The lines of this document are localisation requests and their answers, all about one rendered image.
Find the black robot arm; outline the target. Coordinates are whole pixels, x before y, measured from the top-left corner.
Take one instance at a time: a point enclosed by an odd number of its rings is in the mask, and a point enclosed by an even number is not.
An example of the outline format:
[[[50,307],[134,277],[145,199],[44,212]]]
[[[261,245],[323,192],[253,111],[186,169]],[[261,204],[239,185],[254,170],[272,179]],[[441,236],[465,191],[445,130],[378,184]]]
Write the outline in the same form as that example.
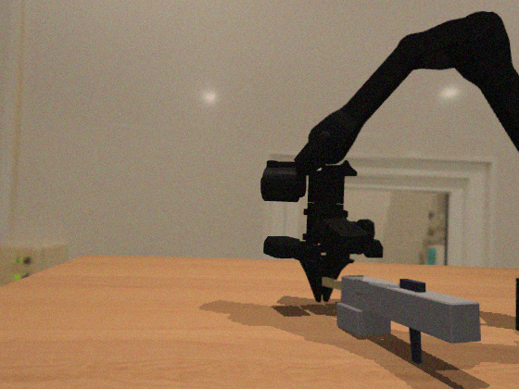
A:
[[[295,162],[267,161],[260,180],[263,200],[298,202],[306,193],[309,175],[308,202],[344,204],[345,176],[357,172],[347,160],[331,164],[345,157],[369,117],[414,69],[450,68],[480,89],[519,152],[519,74],[510,41],[496,13],[478,11],[402,38],[359,91],[310,131]],[[339,256],[360,255],[374,236],[373,221],[348,221],[346,210],[328,217],[323,210],[312,241],[324,242]]]

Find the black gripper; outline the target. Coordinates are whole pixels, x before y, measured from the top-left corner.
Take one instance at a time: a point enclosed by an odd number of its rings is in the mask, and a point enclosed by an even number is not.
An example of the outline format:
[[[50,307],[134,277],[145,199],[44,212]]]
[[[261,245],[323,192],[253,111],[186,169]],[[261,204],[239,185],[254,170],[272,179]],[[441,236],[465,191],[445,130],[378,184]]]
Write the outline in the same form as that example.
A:
[[[333,291],[332,287],[322,285],[322,277],[337,279],[340,271],[353,263],[354,259],[336,255],[324,242],[312,241],[313,227],[320,211],[327,210],[328,217],[336,217],[338,210],[343,210],[342,204],[308,203],[308,209],[304,208],[307,215],[307,233],[303,233],[302,240],[289,236],[268,236],[264,241],[263,253],[276,258],[294,258],[299,260],[304,269],[314,299],[317,303],[328,302]],[[326,253],[326,255],[321,255]],[[366,257],[383,257],[383,246],[380,240],[373,239],[373,243],[365,244],[363,254]]]

